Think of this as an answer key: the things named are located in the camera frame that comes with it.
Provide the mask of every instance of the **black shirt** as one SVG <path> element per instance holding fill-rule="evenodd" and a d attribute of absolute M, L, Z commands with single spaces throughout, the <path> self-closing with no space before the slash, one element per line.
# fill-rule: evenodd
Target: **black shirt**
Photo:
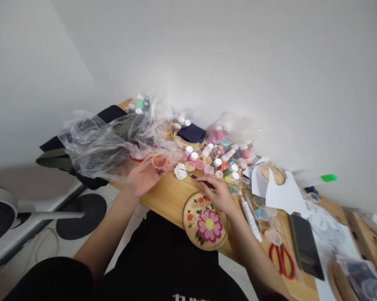
<path fill-rule="evenodd" d="M 97 282 L 83 263 L 49 258 L 35 265 L 5 298 L 31 299 L 247 300 L 219 266 L 217 251 L 198 249 L 184 230 L 154 212 L 133 233 L 115 268 Z M 287 299 L 275 294 L 268 300 Z"/>

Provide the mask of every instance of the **pink flower painting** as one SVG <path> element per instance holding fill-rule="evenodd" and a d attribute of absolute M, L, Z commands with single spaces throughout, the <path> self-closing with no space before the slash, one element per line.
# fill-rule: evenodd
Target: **pink flower painting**
<path fill-rule="evenodd" d="M 222 236 L 221 219 L 212 210 L 205 210 L 201 213 L 197 225 L 198 235 L 206 242 L 216 242 Z"/>

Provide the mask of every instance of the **wooden desk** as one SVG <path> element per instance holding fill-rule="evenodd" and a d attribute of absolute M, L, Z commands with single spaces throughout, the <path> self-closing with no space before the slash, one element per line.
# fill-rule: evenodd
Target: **wooden desk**
<path fill-rule="evenodd" d="M 374 243 L 374 236 L 377 238 L 377 234 L 371 230 L 358 213 L 351 212 L 349 214 L 349 223 L 357 235 L 361 254 L 371 261 L 377 270 L 377 246 Z"/>
<path fill-rule="evenodd" d="M 127 100 L 126 102 L 120 104 L 119 107 L 123 109 L 126 108 L 130 101 L 130 99 Z M 199 176 L 200 174 L 202 174 L 202 171 L 194 171 L 193 173 Z M 122 189 L 122 185 L 118 183 L 112 182 L 111 185 L 118 188 L 119 190 Z M 155 187 L 153 187 L 148 193 L 142 196 L 140 202 L 144 206 L 166 218 L 168 221 L 174 223 L 176 226 L 184 229 L 183 209 L 185 203 L 190 195 L 201 190 L 201 186 L 194 179 L 187 177 L 183 181 L 180 181 L 175 177 L 174 173 L 171 172 L 166 174 L 166 176 L 161 179 L 155 185 Z M 234 200 L 236 202 L 236 205 L 241 208 L 239 204 L 239 198 L 235 196 Z M 320 206 L 327 210 L 330 214 L 332 214 L 332 216 L 336 218 L 336 220 L 338 220 L 340 223 L 348 226 L 346 217 L 340 205 L 323 197 Z M 294 244 L 290 230 L 289 215 L 283 210 L 278 210 L 277 218 L 279 219 L 282 228 L 285 228 L 287 236 L 290 240 L 290 243 L 286 241 L 285 232 L 283 231 L 283 229 L 281 229 L 283 242 L 287 246 L 293 246 Z M 271 243 L 265 239 L 263 232 L 269 229 L 269 227 L 267 227 L 267 225 L 263 221 L 260 222 L 262 226 L 261 236 L 263 239 L 261 245 L 268 254 Z M 234 251 L 234 238 L 229 233 L 228 239 L 223 244 L 223 246 L 218 249 L 218 251 L 236 261 L 237 263 L 242 264 L 238 253 Z M 290 266 L 287 261 L 287 269 L 289 270 Z M 303 275 L 304 283 L 299 282 L 296 279 L 290 281 L 283 276 L 283 281 L 288 287 L 290 294 L 292 295 L 292 297 L 299 301 L 318 301 L 319 296 L 314 277 L 303 272 L 301 273 Z"/>

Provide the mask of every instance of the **scissors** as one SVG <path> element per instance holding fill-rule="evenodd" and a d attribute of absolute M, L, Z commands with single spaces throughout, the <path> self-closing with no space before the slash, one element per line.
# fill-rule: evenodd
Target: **scissors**
<path fill-rule="evenodd" d="M 276 253 L 278 255 L 278 262 L 279 262 L 279 274 L 284 275 L 287 279 L 293 280 L 296 277 L 296 267 L 294 265 L 294 261 L 292 256 L 290 255 L 289 251 L 287 250 L 286 246 L 282 243 L 280 246 L 276 246 L 275 244 L 271 244 L 271 247 L 269 248 L 269 258 L 273 262 L 273 251 L 276 249 Z M 290 268 L 292 270 L 292 273 L 288 275 L 285 267 L 285 253 L 289 257 L 290 261 Z"/>

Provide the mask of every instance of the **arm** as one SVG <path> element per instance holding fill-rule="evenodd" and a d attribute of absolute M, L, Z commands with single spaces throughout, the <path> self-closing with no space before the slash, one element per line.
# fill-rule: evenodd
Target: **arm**
<path fill-rule="evenodd" d="M 167 169 L 156 169 L 152 165 L 152 157 L 149 156 L 130 172 L 125 188 L 116 197 L 98 228 L 74 257 L 88 266 L 94 281 L 104 275 L 140 196 L 150 190 L 170 169 L 171 166 Z"/>
<path fill-rule="evenodd" d="M 222 180 L 209 175 L 199 177 L 197 181 L 200 181 L 204 192 L 211 201 L 226 213 L 237 249 L 260 300 L 264 300 L 274 293 L 279 293 L 291 300 L 285 283 L 252 233 L 240 208 L 234 203 L 226 184 Z M 201 181 L 208 181 L 215 187 L 215 190 L 210 190 Z"/>

